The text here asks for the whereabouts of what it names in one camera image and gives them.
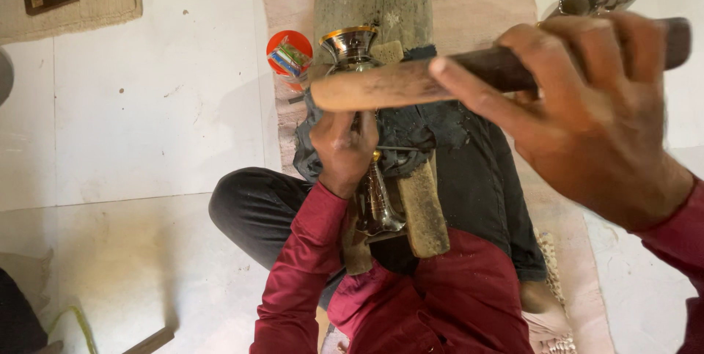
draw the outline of red shirt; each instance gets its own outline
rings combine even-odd
[[[251,353],[316,353],[315,308],[328,276],[341,267],[347,201],[316,184],[291,224],[267,280]],[[451,250],[421,259],[415,274],[374,268],[346,276],[327,309],[355,353],[525,353],[533,351],[521,317],[519,284],[494,244],[450,229]],[[680,354],[704,353],[704,184],[675,215],[640,232],[643,244],[682,271],[699,298],[687,300]]]

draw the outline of knee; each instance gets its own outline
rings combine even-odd
[[[221,178],[208,205],[213,222],[219,225],[224,219],[236,219],[243,208],[243,202],[265,186],[267,171],[261,167],[246,167]]]

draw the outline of hand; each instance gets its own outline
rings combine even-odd
[[[622,12],[556,17],[498,43],[533,73],[541,98],[509,100],[446,58],[431,73],[513,136],[550,186],[605,219],[642,230],[682,205],[692,175],[663,150],[665,28]]]
[[[322,163],[318,181],[343,199],[354,194],[369,170],[379,142],[376,114],[373,111],[359,114],[358,131],[352,130],[355,113],[328,111],[311,129],[311,143]]]

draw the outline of black pants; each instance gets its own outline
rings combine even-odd
[[[512,260],[521,281],[546,278],[506,137],[493,123],[471,116],[470,142],[436,151],[438,195],[450,227],[492,242]],[[210,199],[216,226],[260,265],[271,269],[291,233],[291,222],[312,184],[258,167],[220,179]],[[371,244],[388,270],[412,274],[418,265],[405,236]],[[344,269],[330,276],[320,305],[327,308]]]

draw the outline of maroon sleeve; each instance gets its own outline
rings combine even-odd
[[[315,309],[331,273],[341,268],[340,232],[347,200],[316,184],[291,224],[271,268],[250,353],[317,353]]]
[[[678,353],[704,353],[704,182],[697,180],[685,205],[669,220],[636,234],[697,290],[699,297],[687,300],[687,330]]]

